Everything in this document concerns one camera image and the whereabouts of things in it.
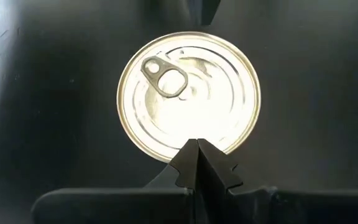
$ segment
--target can lid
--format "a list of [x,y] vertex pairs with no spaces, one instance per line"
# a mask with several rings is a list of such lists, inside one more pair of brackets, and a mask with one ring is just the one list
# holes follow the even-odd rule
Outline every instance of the can lid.
[[130,139],[169,162],[188,139],[204,138],[226,154],[244,142],[260,109],[260,87],[247,57],[200,32],[146,44],[119,81],[117,108]]

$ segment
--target metal lid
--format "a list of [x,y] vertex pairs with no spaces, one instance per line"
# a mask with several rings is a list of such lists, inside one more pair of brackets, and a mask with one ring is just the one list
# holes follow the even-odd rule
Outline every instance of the metal lid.
[[255,125],[259,81],[229,42],[200,32],[168,34],[128,62],[117,108],[130,139],[160,161],[169,162],[191,138],[205,138],[228,154]]

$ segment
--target can rim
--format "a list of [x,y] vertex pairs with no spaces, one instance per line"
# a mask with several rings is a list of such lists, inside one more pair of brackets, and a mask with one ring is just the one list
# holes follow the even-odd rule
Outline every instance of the can rim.
[[232,151],[237,149],[248,138],[248,136],[254,129],[255,124],[258,120],[259,113],[260,113],[260,105],[261,105],[261,101],[262,101],[259,79],[257,77],[257,73],[256,73],[254,67],[252,66],[251,62],[249,61],[249,59],[234,44],[232,44],[218,36],[215,36],[215,35],[207,34],[204,32],[193,32],[193,31],[175,32],[175,33],[163,35],[161,37],[158,37],[158,38],[148,42],[142,48],[140,48],[136,52],[136,54],[134,54],[131,57],[131,59],[127,62],[125,68],[123,69],[123,71],[121,73],[121,77],[119,79],[118,86],[117,86],[117,94],[116,94],[116,96],[117,96],[117,98],[116,98],[117,112],[118,112],[118,116],[119,116],[121,125],[124,128],[124,131],[126,132],[126,134],[129,136],[129,139],[140,150],[145,152],[150,157],[153,157],[154,159],[157,159],[159,161],[166,162],[166,163],[169,163],[172,158],[169,158],[167,156],[159,154],[159,153],[153,151],[152,149],[150,149],[148,146],[146,146],[144,143],[142,143],[135,136],[135,133],[132,131],[131,127],[129,126],[129,124],[127,122],[126,115],[124,113],[124,108],[123,108],[123,106],[124,106],[124,104],[123,104],[123,99],[124,99],[123,87],[125,86],[125,84],[127,82],[129,72],[132,70],[133,66],[135,65],[136,59],[141,58],[142,55],[146,54],[145,49],[148,49],[150,46],[153,46],[153,44],[160,42],[161,40],[176,37],[176,36],[181,36],[181,35],[193,35],[193,36],[197,36],[197,37],[204,37],[206,39],[215,40],[216,44],[222,45],[222,47],[224,47],[228,51],[232,52],[232,54],[235,57],[237,57],[241,62],[244,62],[244,67],[248,70],[250,78],[252,79],[252,82],[254,84],[254,92],[255,92],[255,95],[254,95],[255,105],[253,108],[254,115],[253,115],[252,119],[250,119],[246,129],[241,134],[240,138],[238,138],[233,144],[231,144],[231,146],[229,148],[227,148],[224,151],[226,154],[230,154]]

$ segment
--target can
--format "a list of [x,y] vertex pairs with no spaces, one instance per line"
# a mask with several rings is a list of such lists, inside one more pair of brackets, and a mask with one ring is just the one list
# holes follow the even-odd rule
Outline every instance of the can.
[[146,44],[129,60],[117,90],[125,132],[163,162],[189,139],[204,138],[229,154],[254,128],[260,101],[248,58],[202,32],[177,32]]

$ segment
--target pull tab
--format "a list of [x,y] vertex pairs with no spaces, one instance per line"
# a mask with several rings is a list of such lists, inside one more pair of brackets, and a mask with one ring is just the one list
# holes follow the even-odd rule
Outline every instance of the pull tab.
[[[146,67],[148,63],[152,63],[152,66]],[[188,84],[187,73],[183,69],[157,56],[151,56],[146,58],[142,62],[142,67],[140,68],[140,70],[142,71],[143,75],[147,78],[149,83],[153,86],[153,88],[157,91],[157,93],[159,93],[161,96],[166,98],[173,98],[179,96],[180,93],[182,93],[183,90],[185,90]],[[183,75],[183,78],[185,78],[184,84],[175,93],[166,93],[162,91],[158,86],[158,82],[160,81],[161,77],[167,71],[170,70],[178,71],[181,75]]]

